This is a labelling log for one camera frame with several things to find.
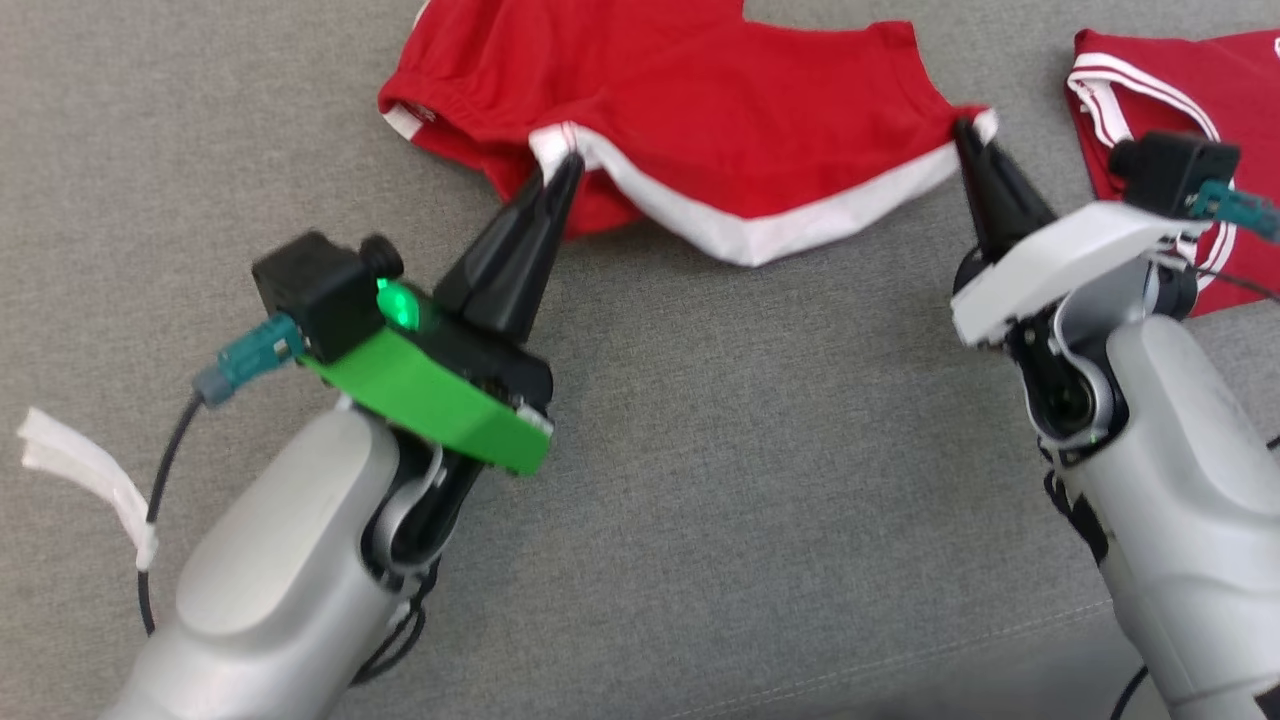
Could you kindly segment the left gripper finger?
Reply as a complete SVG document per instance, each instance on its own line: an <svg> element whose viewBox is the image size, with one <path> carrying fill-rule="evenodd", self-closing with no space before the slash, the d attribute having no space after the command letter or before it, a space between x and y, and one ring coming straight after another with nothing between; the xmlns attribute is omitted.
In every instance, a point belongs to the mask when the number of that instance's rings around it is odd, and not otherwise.
<svg viewBox="0 0 1280 720"><path fill-rule="evenodd" d="M516 204L515 246L488 288L488 328L517 345L531 334L584 170L581 158L564 158Z"/></svg>
<svg viewBox="0 0 1280 720"><path fill-rule="evenodd" d="M570 152L564 158L581 158L581 155ZM530 200L534 187L540 181L547 178L538 170L440 278L431 292L438 307L476 328L488 328L488 288L513 250L520 224L516 204Z"/></svg>

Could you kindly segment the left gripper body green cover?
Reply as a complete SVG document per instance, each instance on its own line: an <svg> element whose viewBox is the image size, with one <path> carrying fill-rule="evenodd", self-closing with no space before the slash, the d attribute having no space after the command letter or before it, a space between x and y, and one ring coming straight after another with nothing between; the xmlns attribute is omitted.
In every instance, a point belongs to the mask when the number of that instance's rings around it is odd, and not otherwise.
<svg viewBox="0 0 1280 720"><path fill-rule="evenodd" d="M550 368L474 329L410 283L381 283L385 324L329 364L302 364L388 421L518 477L538 471L554 425Z"/></svg>

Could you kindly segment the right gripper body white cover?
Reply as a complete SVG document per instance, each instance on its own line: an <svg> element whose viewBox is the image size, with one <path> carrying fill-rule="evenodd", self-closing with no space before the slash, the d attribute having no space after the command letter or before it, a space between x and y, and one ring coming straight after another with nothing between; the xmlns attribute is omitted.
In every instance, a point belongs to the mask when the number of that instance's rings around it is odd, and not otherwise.
<svg viewBox="0 0 1280 720"><path fill-rule="evenodd" d="M1166 238L1203 234L1210 220L1171 219L1125 202L1094 201L1033 232L951 300L969 347L1004 340L1024 320Z"/></svg>

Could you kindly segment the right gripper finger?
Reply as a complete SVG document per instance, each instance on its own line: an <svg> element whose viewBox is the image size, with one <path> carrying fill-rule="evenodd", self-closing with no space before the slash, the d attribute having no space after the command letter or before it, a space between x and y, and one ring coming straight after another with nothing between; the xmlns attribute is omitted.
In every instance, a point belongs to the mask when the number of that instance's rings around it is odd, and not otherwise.
<svg viewBox="0 0 1280 720"><path fill-rule="evenodd" d="M1004 210L1000 213L1000 220L1002 222L1000 227L1004 242L1007 245L1007 249L1011 249L1027 236L1056 222L1057 215L1033 186L1030 178L1005 150L1002 160L1001 169L1004 170L1006 190Z"/></svg>
<svg viewBox="0 0 1280 720"><path fill-rule="evenodd" d="M954 142L979 255L987 263L996 263L1007 252L1000 227L1006 190L1001 169L1004 150L995 141L983 140L970 117L955 120Z"/></svg>

